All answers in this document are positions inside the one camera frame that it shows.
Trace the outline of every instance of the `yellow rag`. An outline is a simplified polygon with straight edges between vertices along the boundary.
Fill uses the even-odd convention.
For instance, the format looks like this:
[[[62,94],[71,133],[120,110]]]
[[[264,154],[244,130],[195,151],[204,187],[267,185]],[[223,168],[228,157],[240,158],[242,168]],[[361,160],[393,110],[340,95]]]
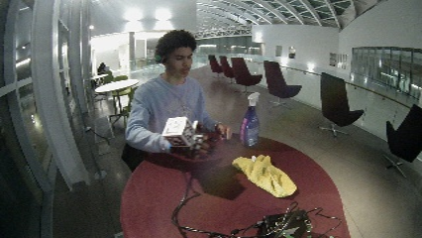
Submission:
[[[248,176],[248,179],[276,197],[292,195],[298,189],[290,176],[272,165],[270,156],[259,156],[256,161],[239,157],[232,163]]]

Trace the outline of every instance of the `wire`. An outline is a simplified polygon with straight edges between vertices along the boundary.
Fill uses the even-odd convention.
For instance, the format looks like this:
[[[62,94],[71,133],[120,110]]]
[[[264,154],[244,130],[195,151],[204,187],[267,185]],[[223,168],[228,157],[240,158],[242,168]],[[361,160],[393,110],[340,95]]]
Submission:
[[[309,214],[311,212],[315,212],[315,211],[317,211],[316,215],[319,215],[319,216],[327,217],[327,218],[329,218],[329,219],[337,219],[337,220],[340,220],[340,223],[337,224],[337,226],[332,227],[321,236],[319,236],[319,238],[321,238],[321,237],[324,237],[331,231],[333,231],[335,229],[337,229],[337,228],[341,226],[341,224],[343,224],[344,221],[343,221],[339,217],[336,217],[336,216],[328,216],[328,215],[323,214],[323,213],[321,213],[321,212],[324,211],[324,208],[323,208],[323,207],[317,207],[317,208],[312,209],[311,211],[307,212],[307,214]]]
[[[262,237],[268,237],[270,235],[275,234],[276,232],[283,232],[284,229],[291,224],[294,218],[296,217],[298,213],[292,214],[290,219],[288,219],[288,221],[286,222],[288,213],[299,207],[299,202],[298,201],[292,202],[291,206],[288,207],[282,223],[264,235],[235,236],[239,233],[239,231],[242,231],[242,230],[246,231],[247,229],[251,229],[251,227],[260,227],[260,225],[263,225],[263,223],[264,223],[263,221],[259,221],[258,223],[252,224],[247,228],[235,229],[232,231],[231,235],[222,234],[222,233],[218,233],[218,232],[214,232],[214,231],[200,230],[200,229],[196,229],[196,228],[190,227],[190,226],[183,226],[180,224],[180,221],[179,221],[179,213],[180,213],[183,207],[187,205],[188,201],[192,200],[194,198],[202,196],[202,194],[198,191],[195,191],[195,190],[194,190],[195,194],[192,196],[190,196],[190,190],[192,188],[194,177],[187,178],[187,173],[184,173],[184,178],[186,178],[186,182],[187,182],[186,194],[184,194],[184,197],[182,199],[182,202],[180,202],[179,206],[175,208],[174,213],[172,213],[172,223],[178,226],[178,228],[179,228],[179,230],[180,230],[180,232],[182,232],[184,237],[188,237],[186,231],[210,234],[210,237],[216,237],[216,238],[262,238]]]
[[[86,132],[92,132],[98,137],[103,138],[106,141],[107,141],[107,144],[110,145],[110,140],[107,137],[99,135],[94,130],[92,128],[87,129]]]

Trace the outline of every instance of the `person in background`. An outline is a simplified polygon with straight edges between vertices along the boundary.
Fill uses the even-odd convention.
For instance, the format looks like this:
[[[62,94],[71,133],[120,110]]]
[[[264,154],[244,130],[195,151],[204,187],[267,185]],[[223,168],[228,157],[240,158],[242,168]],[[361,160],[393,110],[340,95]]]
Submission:
[[[100,74],[104,74],[107,72],[107,66],[106,66],[106,63],[103,62],[96,70],[96,74],[100,75]]]
[[[231,128],[211,118],[203,87],[190,77],[196,48],[196,38],[186,30],[174,30],[159,40],[156,62],[166,66],[166,72],[136,89],[126,131],[123,160],[132,171],[148,153],[172,153],[171,142],[162,134],[170,118],[188,117],[208,131],[231,137]],[[208,149],[204,143],[195,154],[203,155]]]

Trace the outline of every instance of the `white spray bottle nozzle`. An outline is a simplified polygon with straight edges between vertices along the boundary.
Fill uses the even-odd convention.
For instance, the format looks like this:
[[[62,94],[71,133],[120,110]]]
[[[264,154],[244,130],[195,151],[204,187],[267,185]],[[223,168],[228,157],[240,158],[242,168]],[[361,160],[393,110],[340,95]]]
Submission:
[[[256,102],[259,101],[259,97],[260,97],[260,93],[259,92],[254,92],[250,96],[250,106],[256,106]]]

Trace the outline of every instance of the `gray floor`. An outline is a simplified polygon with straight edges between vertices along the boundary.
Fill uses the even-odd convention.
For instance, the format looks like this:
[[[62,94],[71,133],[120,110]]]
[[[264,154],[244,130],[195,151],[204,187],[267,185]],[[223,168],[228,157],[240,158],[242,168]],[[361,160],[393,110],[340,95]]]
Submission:
[[[154,74],[139,72],[135,78],[147,80]],[[214,118],[239,132],[248,105],[247,96],[235,92],[244,89],[216,78],[208,66],[192,71],[202,82],[208,110]],[[417,183],[421,177],[407,168],[405,178],[399,171],[388,170],[387,142],[357,126],[343,130],[349,135],[336,139],[320,126],[331,126],[319,109],[296,100],[287,100],[291,107],[272,107],[276,100],[259,86],[250,90],[262,92],[258,113],[262,123],[260,136],[275,139],[303,151],[325,168],[341,192],[352,237],[422,237],[422,198]],[[115,124],[112,134],[102,125],[111,113],[111,101],[95,103],[87,124],[99,134],[114,134],[110,145],[87,132],[81,140],[82,153],[92,177],[91,185],[82,184],[70,191],[59,176],[55,198],[55,237],[114,238],[122,232],[120,195],[131,176],[120,160],[124,145],[123,119]],[[99,172],[107,172],[98,179]]]

